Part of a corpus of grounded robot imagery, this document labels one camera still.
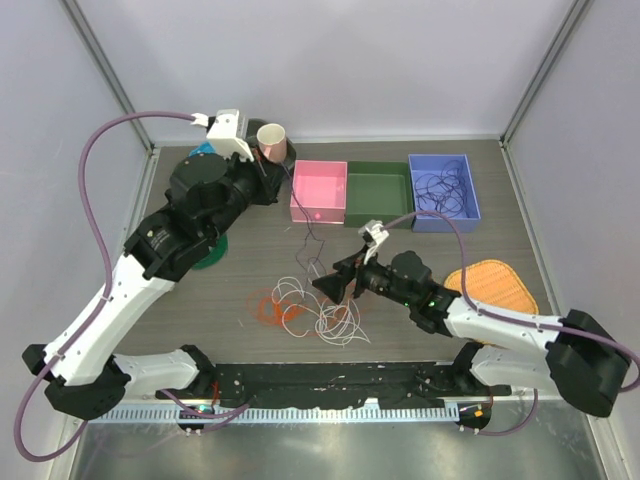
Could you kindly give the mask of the pink plastic box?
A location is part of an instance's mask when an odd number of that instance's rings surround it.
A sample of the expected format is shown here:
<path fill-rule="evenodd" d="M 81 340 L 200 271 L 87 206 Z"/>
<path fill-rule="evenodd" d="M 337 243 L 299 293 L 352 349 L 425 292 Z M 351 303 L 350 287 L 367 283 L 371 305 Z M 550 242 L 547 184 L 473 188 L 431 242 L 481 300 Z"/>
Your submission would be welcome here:
<path fill-rule="evenodd" d="M 290 200 L 295 223 L 341 225 L 346 216 L 347 163 L 297 160 Z"/>

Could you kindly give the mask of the green plastic box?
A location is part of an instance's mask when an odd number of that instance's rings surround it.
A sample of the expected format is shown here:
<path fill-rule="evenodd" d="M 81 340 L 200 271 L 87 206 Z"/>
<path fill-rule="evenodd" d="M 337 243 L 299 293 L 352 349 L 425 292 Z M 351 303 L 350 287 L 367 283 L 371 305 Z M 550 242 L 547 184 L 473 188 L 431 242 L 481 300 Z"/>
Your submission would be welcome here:
<path fill-rule="evenodd" d="M 413 211 L 407 162 L 348 163 L 345 227 L 359 228 L 370 220 L 386 224 Z"/>

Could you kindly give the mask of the blue plastic box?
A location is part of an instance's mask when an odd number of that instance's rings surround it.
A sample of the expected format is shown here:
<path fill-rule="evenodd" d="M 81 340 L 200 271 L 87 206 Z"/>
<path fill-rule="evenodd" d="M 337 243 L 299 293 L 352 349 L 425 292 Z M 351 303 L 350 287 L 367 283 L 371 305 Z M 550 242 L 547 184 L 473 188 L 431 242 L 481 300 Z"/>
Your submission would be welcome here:
<path fill-rule="evenodd" d="M 481 213 L 465 154 L 410 154 L 411 184 L 417 211 L 448 217 L 461 233 L 479 226 Z"/>

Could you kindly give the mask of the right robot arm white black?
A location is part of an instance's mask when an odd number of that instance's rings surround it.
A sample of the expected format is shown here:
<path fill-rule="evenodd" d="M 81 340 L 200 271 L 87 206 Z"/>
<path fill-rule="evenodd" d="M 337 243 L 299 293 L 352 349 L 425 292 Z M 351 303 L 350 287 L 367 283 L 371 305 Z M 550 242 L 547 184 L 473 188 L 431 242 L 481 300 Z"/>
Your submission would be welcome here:
<path fill-rule="evenodd" d="M 332 302 L 342 302 L 349 284 L 359 297 L 370 291 L 403 305 L 423 331 L 464 338 L 451 380 L 465 395 L 484 386 L 522 386 L 559 394 L 596 417 L 611 414 L 629 370 L 629 355 L 589 314 L 572 309 L 563 317 L 527 315 L 485 306 L 437 283 L 413 251 L 390 265 L 359 252 L 313 280 Z"/>

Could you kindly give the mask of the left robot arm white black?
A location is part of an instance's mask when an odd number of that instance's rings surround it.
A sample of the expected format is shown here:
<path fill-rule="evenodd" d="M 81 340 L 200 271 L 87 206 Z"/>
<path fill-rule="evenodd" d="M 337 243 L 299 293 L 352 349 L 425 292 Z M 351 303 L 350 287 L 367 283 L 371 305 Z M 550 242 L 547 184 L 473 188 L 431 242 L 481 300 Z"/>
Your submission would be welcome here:
<path fill-rule="evenodd" d="M 171 391 L 200 399 L 211 393 L 214 367 L 193 345 L 145 356 L 114 350 L 249 206 L 277 202 L 284 178 L 284 167 L 262 158 L 242 161 L 209 153 L 176 165 L 166 204 L 126 240 L 105 288 L 58 338 L 32 344 L 22 354 L 29 370 L 44 376 L 54 410 L 93 420 L 125 398 Z"/>

